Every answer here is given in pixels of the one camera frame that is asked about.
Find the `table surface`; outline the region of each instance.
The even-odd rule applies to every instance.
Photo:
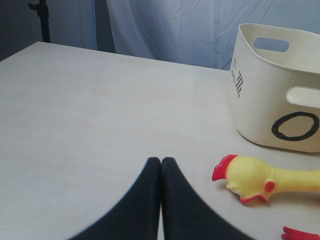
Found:
[[[224,181],[211,181],[229,153],[320,168],[318,154],[242,138],[228,106],[229,77],[43,42],[0,62],[0,239],[73,236],[127,192],[151,156],[175,157],[205,202],[256,239],[279,240],[283,226],[317,232],[318,195],[278,194],[248,207]]]

